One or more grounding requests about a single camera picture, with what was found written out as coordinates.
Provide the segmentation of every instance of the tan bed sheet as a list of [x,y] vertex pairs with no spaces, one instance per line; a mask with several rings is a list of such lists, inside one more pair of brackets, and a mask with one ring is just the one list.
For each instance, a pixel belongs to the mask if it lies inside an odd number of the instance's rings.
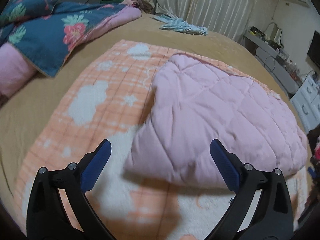
[[148,14],[143,14],[140,19],[116,28],[95,41],[80,45],[54,79],[38,74],[0,110],[0,198],[10,214],[14,214],[12,201],[15,180],[28,149],[79,74],[121,39],[180,49],[223,61],[279,93],[302,127],[283,91],[240,44],[218,33],[209,32],[208,36],[189,35],[159,30],[160,25]]

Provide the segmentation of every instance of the white curtain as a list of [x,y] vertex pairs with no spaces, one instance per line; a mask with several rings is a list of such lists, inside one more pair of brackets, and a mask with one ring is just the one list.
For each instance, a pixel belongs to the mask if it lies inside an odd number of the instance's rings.
[[156,11],[239,41],[257,0],[157,0]]

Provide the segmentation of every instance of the drawer handle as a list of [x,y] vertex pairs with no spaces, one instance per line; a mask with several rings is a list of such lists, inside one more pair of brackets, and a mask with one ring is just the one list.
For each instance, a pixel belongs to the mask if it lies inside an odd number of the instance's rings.
[[302,111],[304,112],[304,114],[309,114],[308,112],[304,111],[304,104],[302,105]]

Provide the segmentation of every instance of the white drawer cabinet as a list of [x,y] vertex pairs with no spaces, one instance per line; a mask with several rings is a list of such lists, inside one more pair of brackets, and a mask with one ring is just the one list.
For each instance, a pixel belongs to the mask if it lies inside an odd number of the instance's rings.
[[296,108],[306,133],[320,124],[320,95],[316,83],[310,76],[290,102]]

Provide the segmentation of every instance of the green cloth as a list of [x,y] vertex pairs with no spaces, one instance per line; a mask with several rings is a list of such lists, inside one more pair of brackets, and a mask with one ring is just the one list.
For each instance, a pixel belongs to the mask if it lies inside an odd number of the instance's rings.
[[123,1],[124,0],[111,0],[111,1],[100,0],[100,3],[110,4],[110,3],[121,3]]

